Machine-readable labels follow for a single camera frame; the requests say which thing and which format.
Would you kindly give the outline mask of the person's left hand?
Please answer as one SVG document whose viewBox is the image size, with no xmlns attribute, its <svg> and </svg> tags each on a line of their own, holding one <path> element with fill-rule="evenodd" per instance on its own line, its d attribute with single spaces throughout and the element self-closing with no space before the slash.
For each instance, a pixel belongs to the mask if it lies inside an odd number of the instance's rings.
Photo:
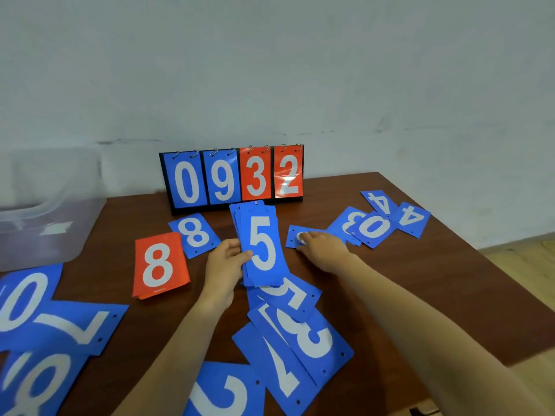
<svg viewBox="0 0 555 416">
<path fill-rule="evenodd" d="M 209 253 L 199 302 L 219 317 L 231 305 L 234 289 L 243 276 L 243 269 L 234 269 L 234 256 L 242 251 L 239 239 L 229 238 Z"/>
</svg>

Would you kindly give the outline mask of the person's right hand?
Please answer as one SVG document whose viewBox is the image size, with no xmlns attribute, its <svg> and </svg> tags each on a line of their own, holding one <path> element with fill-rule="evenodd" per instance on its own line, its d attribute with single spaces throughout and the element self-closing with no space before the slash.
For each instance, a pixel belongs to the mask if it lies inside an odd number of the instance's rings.
<svg viewBox="0 0 555 416">
<path fill-rule="evenodd" d="M 334 235 L 323 233 L 323 251 L 320 258 L 308 258 L 324 272 L 343 276 L 361 262 L 357 255 L 351 253 L 343 242 Z"/>
</svg>

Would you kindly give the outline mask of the blue number card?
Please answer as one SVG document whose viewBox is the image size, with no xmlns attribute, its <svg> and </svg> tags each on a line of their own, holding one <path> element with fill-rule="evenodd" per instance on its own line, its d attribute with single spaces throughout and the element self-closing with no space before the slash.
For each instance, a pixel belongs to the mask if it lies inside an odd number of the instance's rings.
<svg viewBox="0 0 555 416">
<path fill-rule="evenodd" d="M 288 346 L 273 346 L 247 323 L 232 336 L 286 416 L 302 416 L 321 391 Z"/>
<path fill-rule="evenodd" d="M 9 352 L 0 372 L 0 416 L 57 416 L 88 356 Z"/>
<path fill-rule="evenodd" d="M 0 351 L 100 356 L 129 306 L 49 300 L 0 340 Z"/>
<path fill-rule="evenodd" d="M 169 222 L 168 226 L 181 235 L 183 251 L 188 259 L 212 251 L 221 244 L 220 238 L 199 212 Z"/>
<path fill-rule="evenodd" d="M 391 220 L 372 211 L 350 226 L 347 232 L 366 246 L 375 249 L 396 229 L 396 225 Z"/>
<path fill-rule="evenodd" d="M 390 220 L 398 230 L 419 239 L 431 215 L 431 212 L 426 209 L 402 202 Z"/>
<path fill-rule="evenodd" d="M 288 234 L 285 241 L 286 248 L 296 249 L 299 245 L 306 245 L 306 242 L 301 238 L 301 233 L 305 232 L 322 232 L 327 233 L 326 230 L 314 229 L 304 226 L 298 226 L 291 224 L 288 228 Z"/>
<path fill-rule="evenodd" d="M 268 303 L 289 315 L 294 321 L 304 323 L 315 310 L 322 291 L 288 273 L 281 286 L 246 287 L 246 293 L 250 309 L 257 309 L 262 303 Z"/>
<path fill-rule="evenodd" d="M 0 278 L 0 352 L 51 300 L 59 284 L 63 264 L 15 271 Z"/>
<path fill-rule="evenodd" d="M 290 347 L 282 330 L 278 328 L 276 308 L 274 306 L 267 302 L 262 302 L 249 311 L 247 316 L 264 339 L 272 346 L 279 344 L 281 347 Z"/>
<path fill-rule="evenodd" d="M 276 319 L 291 350 L 321 388 L 354 356 L 345 339 L 316 309 L 304 323 L 277 308 Z"/>
<path fill-rule="evenodd" d="M 372 208 L 384 218 L 391 218 L 399 208 L 383 190 L 360 191 Z"/>
<path fill-rule="evenodd" d="M 265 395 L 251 365 L 204 361 L 183 416 L 263 416 Z"/>
<path fill-rule="evenodd" d="M 349 228 L 359 223 L 368 213 L 348 206 L 326 229 L 326 232 L 341 239 L 344 244 L 360 246 L 361 241 L 348 232 Z"/>
</svg>

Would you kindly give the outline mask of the stack of blue number cards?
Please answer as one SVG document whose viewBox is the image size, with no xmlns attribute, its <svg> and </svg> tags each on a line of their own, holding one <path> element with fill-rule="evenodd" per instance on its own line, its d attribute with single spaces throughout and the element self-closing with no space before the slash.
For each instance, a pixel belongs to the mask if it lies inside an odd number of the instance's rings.
<svg viewBox="0 0 555 416">
<path fill-rule="evenodd" d="M 229 206 L 243 251 L 253 256 L 242 266 L 246 287 L 279 287 L 288 275 L 274 205 L 263 201 L 233 203 Z"/>
</svg>

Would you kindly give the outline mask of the person's right forearm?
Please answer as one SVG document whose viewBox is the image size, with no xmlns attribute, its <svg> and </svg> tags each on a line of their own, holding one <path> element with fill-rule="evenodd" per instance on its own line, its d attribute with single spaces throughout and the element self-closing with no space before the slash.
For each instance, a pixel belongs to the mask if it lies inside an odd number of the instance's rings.
<svg viewBox="0 0 555 416">
<path fill-rule="evenodd" d="M 359 296 L 443 416 L 552 416 L 453 321 L 347 252 L 335 273 Z"/>
</svg>

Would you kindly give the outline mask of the person's left forearm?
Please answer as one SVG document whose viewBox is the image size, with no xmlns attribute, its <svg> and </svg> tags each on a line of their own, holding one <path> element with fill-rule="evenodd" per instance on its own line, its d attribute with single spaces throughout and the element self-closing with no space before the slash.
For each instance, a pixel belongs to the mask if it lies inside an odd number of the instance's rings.
<svg viewBox="0 0 555 416">
<path fill-rule="evenodd" d="M 201 294 L 111 416 L 182 416 L 214 329 L 232 298 L 233 294 Z"/>
</svg>

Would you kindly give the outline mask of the red flip card on rings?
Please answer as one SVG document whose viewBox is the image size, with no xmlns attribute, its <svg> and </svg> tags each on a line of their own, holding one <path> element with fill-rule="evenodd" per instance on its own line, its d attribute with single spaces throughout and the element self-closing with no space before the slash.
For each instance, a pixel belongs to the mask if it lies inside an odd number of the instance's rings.
<svg viewBox="0 0 555 416">
<path fill-rule="evenodd" d="M 299 200 L 303 196 L 304 145 L 273 147 L 274 198 Z"/>
<path fill-rule="evenodd" d="M 243 202 L 266 200 L 272 197 L 269 146 L 240 148 L 239 170 Z"/>
</svg>

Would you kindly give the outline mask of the blue flip card on rings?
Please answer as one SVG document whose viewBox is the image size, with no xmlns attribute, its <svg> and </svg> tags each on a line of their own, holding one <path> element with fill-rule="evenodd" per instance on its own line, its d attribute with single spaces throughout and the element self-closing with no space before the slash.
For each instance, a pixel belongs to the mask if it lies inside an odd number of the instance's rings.
<svg viewBox="0 0 555 416">
<path fill-rule="evenodd" d="M 238 151 L 235 148 L 203 151 L 210 205 L 241 202 Z"/>
<path fill-rule="evenodd" d="M 175 160 L 168 153 L 159 153 L 159 159 L 172 213 L 207 206 L 201 153 L 193 158 L 180 154 Z"/>
</svg>

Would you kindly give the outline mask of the red number card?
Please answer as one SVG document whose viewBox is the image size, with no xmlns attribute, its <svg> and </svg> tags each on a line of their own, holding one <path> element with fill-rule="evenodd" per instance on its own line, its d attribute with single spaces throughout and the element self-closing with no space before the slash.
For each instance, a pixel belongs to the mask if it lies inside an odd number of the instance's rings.
<svg viewBox="0 0 555 416">
<path fill-rule="evenodd" d="M 141 300 L 190 283 L 178 232 L 137 239 L 132 297 Z"/>
</svg>

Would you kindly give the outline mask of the black scoreboard stand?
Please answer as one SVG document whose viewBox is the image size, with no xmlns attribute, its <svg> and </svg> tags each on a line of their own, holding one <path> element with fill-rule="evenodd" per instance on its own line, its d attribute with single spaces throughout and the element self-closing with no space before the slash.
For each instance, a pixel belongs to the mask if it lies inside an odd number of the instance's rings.
<svg viewBox="0 0 555 416">
<path fill-rule="evenodd" d="M 304 144 L 159 153 L 171 214 L 304 199 Z"/>
</svg>

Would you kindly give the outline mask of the row of metal binder rings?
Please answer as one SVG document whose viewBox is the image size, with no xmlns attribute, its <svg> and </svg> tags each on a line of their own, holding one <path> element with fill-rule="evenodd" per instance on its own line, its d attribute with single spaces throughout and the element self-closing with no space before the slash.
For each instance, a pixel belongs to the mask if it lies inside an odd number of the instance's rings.
<svg viewBox="0 0 555 416">
<path fill-rule="evenodd" d="M 282 144 L 282 145 L 279 145 L 279 146 L 282 146 L 282 147 L 283 147 L 282 150 L 285 151 L 286 148 L 287 148 L 289 145 Z M 270 147 L 271 147 L 271 148 L 276 148 L 276 147 L 279 147 L 279 146 L 266 146 L 266 147 L 267 147 L 267 150 L 268 150 L 268 149 L 270 149 Z M 295 147 L 295 151 L 298 151 L 298 150 L 300 150 L 301 148 L 304 148 L 304 144 L 295 144 L 295 145 L 291 145 L 291 146 L 298 146 L 298 147 L 299 147 L 299 148 L 296 148 L 296 147 Z M 247 151 L 250 151 L 250 150 L 252 150 L 253 148 L 254 148 L 253 146 L 249 146 L 249 147 L 247 147 Z M 213 150 L 213 153 L 216 153 L 218 149 L 212 149 L 212 150 Z M 202 151 L 202 150 L 201 150 L 201 151 L 199 151 L 199 150 L 193 150 L 193 151 L 177 151 L 177 152 L 168 153 L 168 154 L 170 154 L 172 160 L 175 160 L 180 154 L 182 154 L 182 155 L 187 154 L 187 155 L 190 155 L 191 158 L 193 158 L 193 157 L 198 156 L 201 152 L 203 152 L 203 151 Z"/>
</svg>

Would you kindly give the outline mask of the clear plastic storage box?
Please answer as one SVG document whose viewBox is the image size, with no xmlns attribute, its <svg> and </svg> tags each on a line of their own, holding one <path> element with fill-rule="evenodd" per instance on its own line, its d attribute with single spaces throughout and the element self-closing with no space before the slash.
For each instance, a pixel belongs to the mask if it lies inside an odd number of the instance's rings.
<svg viewBox="0 0 555 416">
<path fill-rule="evenodd" d="M 0 152 L 0 272 L 76 258 L 106 201 L 94 148 Z"/>
</svg>

